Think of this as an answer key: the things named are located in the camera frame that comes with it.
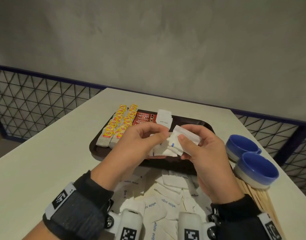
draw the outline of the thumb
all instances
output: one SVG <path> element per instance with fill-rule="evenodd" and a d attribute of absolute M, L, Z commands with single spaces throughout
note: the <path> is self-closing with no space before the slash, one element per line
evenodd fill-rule
<path fill-rule="evenodd" d="M 143 139 L 143 141 L 145 143 L 145 147 L 147 147 L 148 149 L 152 149 L 156 145 L 159 145 L 160 143 L 165 141 L 167 138 L 168 138 L 168 133 L 166 135 L 166 133 L 160 132 L 160 133 L 155 133 L 154 135 Z"/>
<path fill-rule="evenodd" d="M 187 151 L 191 155 L 192 158 L 195 158 L 198 152 L 201 150 L 201 148 L 198 145 L 194 144 L 193 141 L 191 141 L 190 139 L 188 139 L 186 136 L 182 134 L 179 135 L 177 138 L 183 150 Z"/>

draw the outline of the white table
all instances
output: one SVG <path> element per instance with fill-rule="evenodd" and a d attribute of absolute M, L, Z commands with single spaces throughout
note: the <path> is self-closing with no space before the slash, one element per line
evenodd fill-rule
<path fill-rule="evenodd" d="M 206 121 L 223 141 L 231 134 L 248 137 L 277 166 L 228 109 L 107 88 L 0 159 L 0 239 L 22 239 L 68 182 L 99 163 L 89 151 L 91 140 L 120 104 L 132 103 Z M 306 197 L 278 168 L 280 177 L 269 190 L 272 203 L 287 239 L 304 240 Z"/>

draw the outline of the blue metal frame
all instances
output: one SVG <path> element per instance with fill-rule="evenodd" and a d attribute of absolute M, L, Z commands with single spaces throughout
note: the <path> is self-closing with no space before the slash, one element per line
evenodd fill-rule
<path fill-rule="evenodd" d="M 14 73 L 21 73 L 21 74 L 28 75 L 28 76 L 36 76 L 36 77 L 50 79 L 50 80 L 54 80 L 54 81 L 58 81 L 58 82 L 71 83 L 71 84 L 75 84 L 75 85 L 80 85 L 80 86 L 85 86 L 85 87 L 90 87 L 90 88 L 95 88 L 95 89 L 101 89 L 101 90 L 103 90 L 105 88 L 113 88 L 113 89 L 119 89 L 119 90 L 124 90 L 124 91 L 128 91 L 128 92 L 136 92 L 136 93 L 153 95 L 153 96 L 158 96 L 158 97 L 163 97 L 163 98 L 168 98 L 168 99 L 175 99 L 175 98 L 166 97 L 166 96 L 159 96 L 159 95 L 154 95 L 154 94 L 149 94 L 149 93 L 143 93 L 143 92 L 137 92 L 137 91 L 127 90 L 127 89 L 104 86 L 104 85 L 99 85 L 99 84 L 94 84 L 94 83 L 89 83 L 89 82 L 83 82 L 83 81 L 73 80 L 73 79 L 69 79 L 69 78 L 47 75 L 47 74 L 43 74 L 43 73 L 39 73 L 39 72 L 32 72 L 32 71 L 27 71 L 27 70 L 7 67 L 7 66 L 1 66 L 1 65 L 0 65 L 0 70 L 14 72 Z M 192 101 L 187 101 L 187 100 L 183 100 L 183 99 L 175 99 L 175 100 L 191 102 L 191 103 L 196 103 L 196 104 L 202 104 L 202 105 L 208 105 L 208 106 L 213 106 L 213 107 L 218 107 L 218 108 L 223 108 L 223 109 L 230 109 L 236 115 L 242 115 L 242 116 L 247 116 L 247 117 L 255 117 L 255 118 L 259 118 L 259 119 L 272 120 L 272 121 L 277 121 L 277 122 L 281 122 L 281 123 L 288 123 L 288 124 L 299 126 L 299 128 L 295 131 L 295 133 L 289 138 L 289 140 L 285 143 L 285 145 L 275 155 L 274 159 L 278 162 L 279 165 L 282 165 L 289 158 L 289 156 L 294 152 L 294 150 L 301 144 L 301 142 L 306 137 L 306 121 L 287 119 L 287 118 L 282 118 L 282 117 L 277 117 L 277 116 L 272 116 L 272 115 L 267 115 L 267 114 L 254 113 L 254 112 L 249 112 L 249 111 L 244 111 L 244 110 L 239 110 L 239 109 L 232 109 L 232 108 L 216 106 L 216 105 L 211 105 L 211 104 L 192 102 Z M 9 140 L 21 141 L 21 142 L 25 141 L 25 139 L 20 139 L 20 138 L 17 138 L 17 137 L 7 136 L 6 131 L 3 127 L 3 125 L 1 124 L 1 122 L 0 122 L 0 132 L 1 132 L 3 137 L 5 137 Z"/>

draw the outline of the concrete wall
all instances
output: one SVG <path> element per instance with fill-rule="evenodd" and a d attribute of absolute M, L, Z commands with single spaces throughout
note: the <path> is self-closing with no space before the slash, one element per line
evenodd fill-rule
<path fill-rule="evenodd" d="M 0 0 L 0 65 L 306 121 L 306 0 Z"/>

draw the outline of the blue and white cup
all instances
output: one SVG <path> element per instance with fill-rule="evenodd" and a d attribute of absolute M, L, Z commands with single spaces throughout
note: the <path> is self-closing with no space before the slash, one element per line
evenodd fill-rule
<path fill-rule="evenodd" d="M 246 152 L 261 154 L 262 150 L 250 139 L 240 136 L 231 135 L 225 145 L 227 155 L 237 162 Z"/>
<path fill-rule="evenodd" d="M 267 189 L 279 177 L 279 171 L 273 163 L 251 152 L 242 155 L 233 171 L 244 182 L 256 189 Z"/>

